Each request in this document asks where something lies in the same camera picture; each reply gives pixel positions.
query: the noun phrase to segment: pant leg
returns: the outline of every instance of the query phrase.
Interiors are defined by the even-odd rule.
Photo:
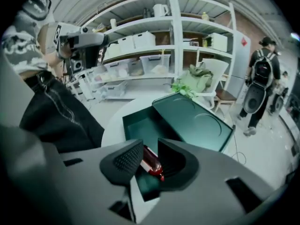
[[[270,112],[271,113],[275,112],[275,105],[276,105],[276,100],[277,100],[278,97],[279,97],[279,95],[275,94],[272,105],[270,106]]]
[[[256,113],[252,114],[248,128],[249,127],[255,128],[257,126],[259,120],[263,117],[264,111],[266,110],[268,99],[269,99],[269,96],[266,96],[260,109]]]
[[[46,86],[47,89],[39,86],[34,90],[20,127],[33,132],[43,142],[53,143],[59,153],[101,146],[104,130],[84,105],[55,79]]]
[[[242,108],[242,110],[241,110],[241,112],[240,112],[240,116],[242,117],[242,118],[245,118],[246,116],[247,116],[247,112],[245,111],[245,109],[244,108]]]
[[[60,94],[62,101],[73,112],[74,119],[83,126],[83,129],[94,144],[94,147],[101,147],[104,128],[101,127],[101,125],[91,115],[89,110],[57,80],[54,81],[52,89],[56,90]]]

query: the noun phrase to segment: sneaker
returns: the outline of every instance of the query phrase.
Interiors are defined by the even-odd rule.
[[[249,137],[251,135],[255,135],[256,134],[256,128],[255,127],[249,127],[245,132],[244,135]]]

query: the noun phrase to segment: shelf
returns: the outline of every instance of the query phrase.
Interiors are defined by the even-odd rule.
[[[193,17],[181,17],[182,21],[182,30],[191,31],[191,32],[200,32],[204,34],[211,34],[211,33],[226,33],[230,32],[233,34],[233,30],[225,27],[223,25],[217,24],[215,22],[206,21],[200,18],[193,18]]]
[[[125,54],[120,54],[119,56],[113,57],[113,58],[108,58],[103,60],[103,62],[110,62],[112,60],[115,60],[117,58],[122,58],[125,56],[129,56],[129,55],[135,55],[135,54],[141,54],[141,53],[149,53],[149,52],[155,52],[155,51],[160,51],[160,50],[165,50],[165,51],[169,51],[172,49],[175,49],[174,45],[159,45],[159,46],[154,46],[154,47],[140,47],[137,49],[134,49],[130,52],[127,52]]]
[[[169,31],[172,20],[172,16],[144,18],[117,26],[106,31],[105,34],[109,35],[111,41],[115,41],[119,38],[146,31]]]
[[[221,77],[221,81],[222,81],[222,82],[226,82],[226,81],[227,81],[227,77],[222,76],[222,77]]]
[[[100,23],[103,23],[105,26],[109,26],[110,20],[113,18],[116,19],[117,22],[119,22],[130,17],[142,15],[144,8],[148,8],[151,12],[153,12],[153,7],[155,4],[168,3],[169,0],[126,0],[117,3],[116,5],[111,6],[108,9],[95,15],[93,18],[89,19],[83,25],[83,27],[97,27]]]
[[[217,55],[228,57],[228,58],[233,57],[232,54],[222,52],[219,50],[215,50],[215,49],[211,49],[211,48],[207,48],[207,47],[183,46],[184,51],[196,52],[196,51],[198,51],[198,49],[200,50],[201,53],[217,54]]]
[[[136,80],[136,79],[151,79],[151,78],[173,78],[175,77],[174,73],[168,73],[168,74],[145,74],[142,76],[128,76],[128,77],[120,77],[116,79],[106,80],[106,81],[99,81],[99,82],[92,82],[92,84],[102,84],[102,83],[109,83],[109,82],[115,82],[115,81],[124,81],[124,80]]]
[[[180,11],[183,13],[202,14],[206,12],[211,18],[230,11],[230,7],[213,0],[178,0]]]
[[[164,86],[139,86],[139,87],[127,87],[126,93],[122,97],[112,97],[108,96],[106,99],[136,99],[142,96],[156,96],[161,95],[161,97],[172,94],[173,92],[167,92]]]

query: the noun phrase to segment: white refrigerator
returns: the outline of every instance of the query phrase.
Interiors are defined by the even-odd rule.
[[[237,103],[242,103],[245,89],[243,88],[247,67],[250,61],[251,40],[239,31],[236,31],[236,56],[227,91],[237,98]]]

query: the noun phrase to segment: white kettle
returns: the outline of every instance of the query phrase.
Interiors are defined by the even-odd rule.
[[[169,15],[169,7],[165,4],[155,4],[153,7],[155,17]]]

